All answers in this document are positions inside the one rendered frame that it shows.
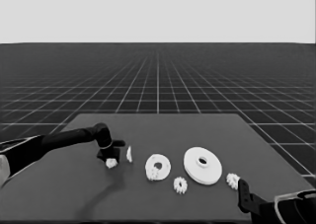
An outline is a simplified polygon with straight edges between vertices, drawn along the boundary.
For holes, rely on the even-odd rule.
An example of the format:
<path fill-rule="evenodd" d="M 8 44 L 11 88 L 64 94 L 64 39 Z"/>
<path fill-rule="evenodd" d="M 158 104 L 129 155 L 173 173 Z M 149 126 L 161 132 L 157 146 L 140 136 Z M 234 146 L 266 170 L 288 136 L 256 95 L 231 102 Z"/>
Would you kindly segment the large thick white disc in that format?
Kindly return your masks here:
<path fill-rule="evenodd" d="M 206 186 L 217 183 L 222 175 L 219 159 L 202 147 L 192 147 L 185 152 L 184 168 L 194 181 Z"/>

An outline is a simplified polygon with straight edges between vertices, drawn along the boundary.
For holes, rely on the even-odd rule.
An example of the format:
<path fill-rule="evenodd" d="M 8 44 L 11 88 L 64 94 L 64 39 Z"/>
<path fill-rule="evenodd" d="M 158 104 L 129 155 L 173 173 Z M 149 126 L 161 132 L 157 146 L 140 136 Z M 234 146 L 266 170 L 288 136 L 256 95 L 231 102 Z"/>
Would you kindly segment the white round carrier with pins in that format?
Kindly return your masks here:
<path fill-rule="evenodd" d="M 159 177 L 156 181 L 163 181 L 166 179 L 171 172 L 171 163 L 169 159 L 162 154 L 152 154 L 145 163 L 145 174 L 148 167 L 159 169 Z"/>

